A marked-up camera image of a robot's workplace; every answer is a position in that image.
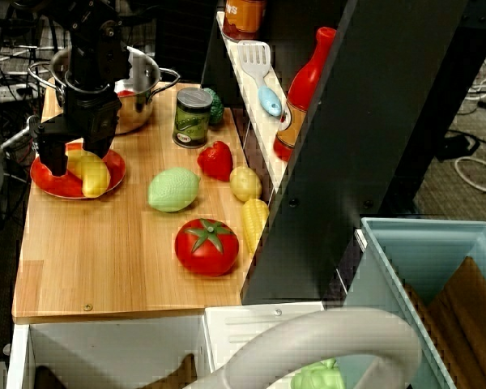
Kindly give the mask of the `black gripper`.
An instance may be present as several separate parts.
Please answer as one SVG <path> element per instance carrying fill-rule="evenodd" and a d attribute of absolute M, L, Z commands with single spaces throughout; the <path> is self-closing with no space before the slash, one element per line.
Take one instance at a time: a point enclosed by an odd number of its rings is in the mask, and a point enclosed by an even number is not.
<path fill-rule="evenodd" d="M 122 104 L 112 88 L 90 94 L 70 87 L 56 90 L 62 111 L 44 122 L 31 120 L 40 162 L 55 177 L 66 174 L 66 141 L 83 139 L 83 150 L 104 158 L 109 152 Z"/>

